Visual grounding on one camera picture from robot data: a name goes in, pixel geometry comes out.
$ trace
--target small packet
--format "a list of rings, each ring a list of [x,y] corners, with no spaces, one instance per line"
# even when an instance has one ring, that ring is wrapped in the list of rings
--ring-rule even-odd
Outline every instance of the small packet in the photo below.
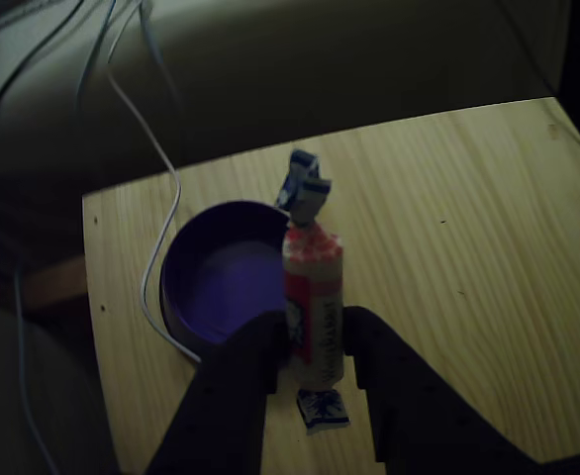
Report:
[[[342,244],[315,217],[332,188],[315,155],[294,150],[276,205],[290,212],[283,241],[290,367],[301,386],[297,405],[308,434],[349,425],[342,379]]]

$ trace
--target wooden tabletop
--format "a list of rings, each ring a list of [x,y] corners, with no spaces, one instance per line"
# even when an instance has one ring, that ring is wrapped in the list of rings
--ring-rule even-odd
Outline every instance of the wooden tabletop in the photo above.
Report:
[[[447,112],[183,168],[166,244],[211,206],[272,203],[294,147],[317,153],[334,181],[320,221],[344,239],[345,303],[380,315],[537,461],[579,453],[580,139],[557,102]],[[139,305],[173,193],[162,174],[84,199],[101,380],[130,473],[146,468],[194,375]],[[160,319],[158,268],[148,299]],[[345,369],[338,388],[352,424],[311,437],[296,384],[280,374],[268,398],[262,473],[384,473],[349,358]]]

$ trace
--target purple container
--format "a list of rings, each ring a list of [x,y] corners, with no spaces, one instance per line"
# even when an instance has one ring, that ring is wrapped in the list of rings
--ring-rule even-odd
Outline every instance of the purple container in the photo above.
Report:
[[[283,310],[287,223],[281,211],[249,201],[218,205],[189,221],[160,272],[169,333],[204,358],[250,319]]]

